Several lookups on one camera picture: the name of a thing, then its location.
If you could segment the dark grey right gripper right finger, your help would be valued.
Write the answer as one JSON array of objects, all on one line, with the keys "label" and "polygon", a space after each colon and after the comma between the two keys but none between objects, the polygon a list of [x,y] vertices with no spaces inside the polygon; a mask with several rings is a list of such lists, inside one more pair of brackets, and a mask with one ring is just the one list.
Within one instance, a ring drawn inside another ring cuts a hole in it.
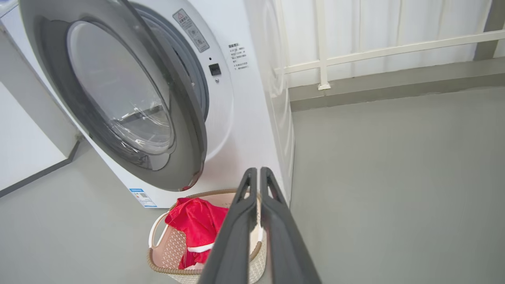
[{"label": "dark grey right gripper right finger", "polygon": [[262,225],[268,237],[267,264],[273,284],[321,284],[274,173],[260,169]]}]

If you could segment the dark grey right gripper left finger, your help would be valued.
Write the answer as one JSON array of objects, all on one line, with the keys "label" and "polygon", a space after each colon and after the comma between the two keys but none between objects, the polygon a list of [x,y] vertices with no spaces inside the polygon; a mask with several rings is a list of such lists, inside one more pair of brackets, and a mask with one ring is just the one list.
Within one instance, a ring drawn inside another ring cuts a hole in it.
[{"label": "dark grey right gripper left finger", "polygon": [[250,233],[257,225],[257,169],[249,168],[200,275],[199,284],[249,282]]}]

